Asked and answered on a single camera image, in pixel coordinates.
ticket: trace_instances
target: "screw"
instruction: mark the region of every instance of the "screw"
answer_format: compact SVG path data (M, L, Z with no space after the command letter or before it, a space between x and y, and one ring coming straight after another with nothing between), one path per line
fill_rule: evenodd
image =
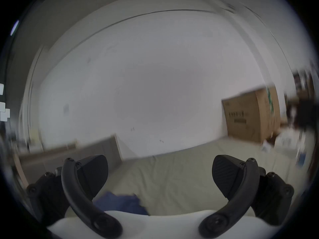
M37 191L36 187L30 187L29 192L30 193L35 193Z

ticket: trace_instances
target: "blue cloth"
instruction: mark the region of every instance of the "blue cloth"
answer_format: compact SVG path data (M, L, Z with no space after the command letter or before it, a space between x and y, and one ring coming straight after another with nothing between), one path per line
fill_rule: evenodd
M135 213L149 215L143 206L140 206L140 199L137 195L119 195L116 196L112 192L106 192L93 204L100 210L104 211L121 211L126 213Z

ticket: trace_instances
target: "white wall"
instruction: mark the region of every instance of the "white wall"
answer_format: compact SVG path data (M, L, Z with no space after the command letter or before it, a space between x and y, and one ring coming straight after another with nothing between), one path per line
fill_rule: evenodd
M67 54L41 85L40 128L46 145L116 133L138 156L155 155L224 136L221 99L262 84L249 47L223 17L159 12Z
M293 72L310 70L317 53L303 23L285 0L240 0L257 13L282 48Z
M18 120L24 86L38 48L51 47L80 19L114 1L42 0L32 6L14 35L6 74L6 105L11 109L11 122Z

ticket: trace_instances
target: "cardboard box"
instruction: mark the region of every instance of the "cardboard box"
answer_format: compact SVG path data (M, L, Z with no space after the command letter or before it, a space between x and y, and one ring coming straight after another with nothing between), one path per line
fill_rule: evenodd
M280 127L275 87L241 94L222 103L229 136L261 143Z

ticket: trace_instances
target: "bed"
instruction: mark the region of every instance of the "bed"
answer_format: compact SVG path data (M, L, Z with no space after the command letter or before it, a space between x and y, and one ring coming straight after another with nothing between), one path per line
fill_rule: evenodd
M231 155L241 160L254 157L266 173L277 173L294 187L293 200L305 187L307 170L315 145L313 134L307 137L307 155L303 167L295 158L260 145L225 137L190 149L124 161L112 172L105 185L93 199L106 191L136 194L150 215L177 215L201 210L218 210L227 199L212 178L212 164L217 155ZM252 208L246 215L254 216ZM75 216L69 208L66 217Z

